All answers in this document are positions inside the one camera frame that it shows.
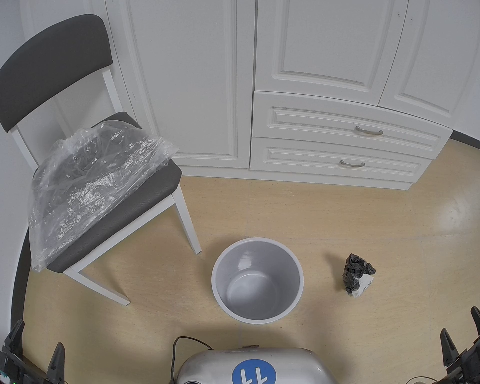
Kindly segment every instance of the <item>drawer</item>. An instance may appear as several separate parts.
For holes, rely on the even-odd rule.
[[[435,159],[451,133],[428,120],[351,101],[258,91],[253,98],[253,137],[344,144]]]
[[[254,170],[406,182],[416,182],[429,164],[424,157],[378,149],[260,137],[252,138],[250,158]]]

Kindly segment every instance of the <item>white chair leg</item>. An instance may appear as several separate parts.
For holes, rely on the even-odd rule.
[[[109,299],[112,299],[117,303],[120,303],[121,305],[130,304],[130,300],[128,300],[126,296],[123,296],[122,294],[112,289],[109,289],[100,283],[93,281],[92,279],[87,277],[84,273],[82,273],[82,271],[76,272],[70,267],[70,268],[67,268],[65,271],[63,271],[63,273],[71,277],[73,280],[78,281],[80,284],[83,284],[84,286],[89,287],[95,292],[98,292],[99,294],[105,297],[108,297]]]
[[[187,235],[190,246],[196,254],[199,254],[202,251],[200,243],[198,242],[197,234],[195,233],[195,228],[193,227],[192,219],[188,213],[188,208],[183,198],[183,193],[181,192],[180,185],[177,187],[175,192],[172,193],[173,200],[175,201],[175,209],[179,215],[180,222],[183,226],[183,230]]]

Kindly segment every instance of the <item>white chair frame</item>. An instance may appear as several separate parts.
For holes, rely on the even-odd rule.
[[[120,103],[117,89],[115,88],[115,84],[113,83],[113,77],[110,72],[110,68],[106,67],[101,71],[103,74],[105,85],[107,86],[108,95],[110,96],[110,100],[112,102],[115,112],[122,112],[123,108]],[[12,133],[13,138],[18,147],[20,148],[23,156],[27,160],[28,165],[30,165],[30,167],[35,171],[38,168],[38,163],[33,157],[32,152],[26,145],[25,140],[18,129],[18,126],[15,125],[10,130],[10,132]],[[193,227],[192,219],[190,218],[190,214],[188,212],[185,199],[183,198],[183,193],[181,191],[180,185],[178,185],[177,189],[171,195],[167,196],[165,199],[154,205],[152,208],[150,208],[144,214],[140,215],[130,224],[119,230],[109,239],[105,240],[82,260],[76,262],[70,268],[67,268],[63,273],[71,277],[72,279],[78,281],[79,283],[85,285],[86,287],[89,287],[95,292],[98,292],[101,295],[108,297],[109,299],[112,299],[122,305],[130,304],[130,301],[127,297],[114,290],[111,290],[110,288],[103,286],[98,282],[95,282],[94,280],[86,276],[85,273],[82,272],[82,270],[87,265],[98,259],[110,248],[112,248],[124,238],[126,238],[128,235],[135,232],[138,228],[148,223],[150,220],[161,214],[166,209],[170,208],[172,205],[174,205],[176,208],[177,214],[179,216],[180,222],[182,223],[185,234],[187,235],[190,246],[196,254],[199,254],[202,251],[202,248],[200,247],[200,243],[198,242],[197,234],[195,233],[195,228]]]

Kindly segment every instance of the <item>black cable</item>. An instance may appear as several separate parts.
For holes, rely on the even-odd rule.
[[[412,377],[409,381],[412,381],[413,379],[420,379],[420,378],[433,380],[434,383],[437,382],[435,379],[433,379],[431,377],[428,377],[428,376],[415,376],[415,377]]]
[[[173,352],[172,352],[172,370],[170,371],[170,377],[171,377],[171,384],[175,384],[175,380],[173,378],[173,372],[174,372],[174,366],[175,366],[175,347],[177,346],[177,341],[179,341],[180,339],[189,339],[189,340],[193,340],[193,341],[196,341],[197,343],[200,343],[200,344],[203,344],[204,346],[206,346],[208,348],[208,350],[211,350],[213,349],[211,346],[209,346],[207,343],[204,343],[203,341],[199,340],[199,339],[196,339],[194,337],[190,337],[190,336],[178,336],[175,341],[173,342]]]

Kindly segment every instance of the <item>transparent plastic sheet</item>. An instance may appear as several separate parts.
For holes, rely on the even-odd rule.
[[[55,260],[177,150],[162,137],[117,120],[58,140],[32,180],[32,269],[40,272]]]

